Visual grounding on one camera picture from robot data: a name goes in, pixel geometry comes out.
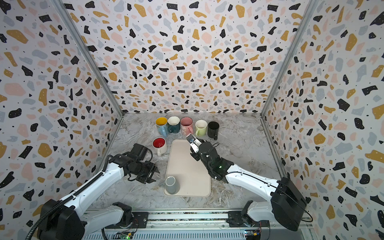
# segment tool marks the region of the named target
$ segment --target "mug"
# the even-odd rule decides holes
[[[167,177],[164,188],[171,195],[176,194],[180,190],[179,183],[176,181],[174,176]]]
[[[178,133],[180,132],[180,118],[173,116],[168,119],[167,122],[168,132]]]
[[[207,131],[207,122],[204,120],[198,120],[195,126],[196,126],[196,135],[204,136]]]
[[[163,137],[167,136],[167,119],[164,117],[156,119],[156,126],[157,126],[157,131],[162,135]]]
[[[157,155],[159,157],[167,151],[167,142],[162,137],[158,137],[153,140],[152,146],[157,150]]]
[[[220,125],[217,122],[210,122],[208,124],[208,137],[213,138],[214,140],[217,140],[218,135],[218,128]]]
[[[193,134],[193,128],[192,128],[192,118],[190,117],[183,117],[181,120],[180,120],[180,123],[181,123],[181,132],[183,133],[183,135],[188,135],[188,134]]]

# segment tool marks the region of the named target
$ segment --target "gray mug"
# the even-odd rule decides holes
[[[179,183],[176,181],[174,176],[169,176],[166,178],[164,188],[171,195],[176,194],[180,190]]]

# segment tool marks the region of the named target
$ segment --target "terrazzo wall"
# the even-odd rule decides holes
[[[265,116],[319,239],[384,232],[383,11],[319,1]]]
[[[0,239],[90,179],[118,115],[48,1],[0,0]]]
[[[124,112],[259,112],[307,1],[65,0]]]

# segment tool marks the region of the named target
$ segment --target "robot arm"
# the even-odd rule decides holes
[[[291,180],[285,177],[270,179],[249,172],[220,157],[210,142],[192,134],[187,140],[191,145],[191,156],[203,162],[212,178],[248,189],[266,200],[246,204],[242,211],[244,223],[252,225],[252,221],[277,220],[287,229],[297,231],[307,202]]]
[[[51,199],[43,205],[40,219],[31,228],[26,240],[31,239],[37,227],[37,237],[41,240],[80,240],[109,225],[118,223],[129,226],[133,220],[132,208],[119,202],[90,214],[84,212],[107,188],[124,176],[131,178],[131,174],[134,174],[136,178],[128,180],[143,184],[154,182],[152,176],[154,172],[159,172],[157,167],[151,160],[143,162],[148,150],[140,144],[134,144],[130,152],[109,155],[104,168],[85,185],[59,201]]]

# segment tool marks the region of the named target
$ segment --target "terrazzo wallpaper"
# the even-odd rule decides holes
[[[65,0],[124,112],[260,112],[304,0]]]
[[[384,232],[383,23],[383,1],[319,1],[265,116],[319,239]]]
[[[95,174],[118,115],[50,2],[0,7],[0,239],[22,240]]]

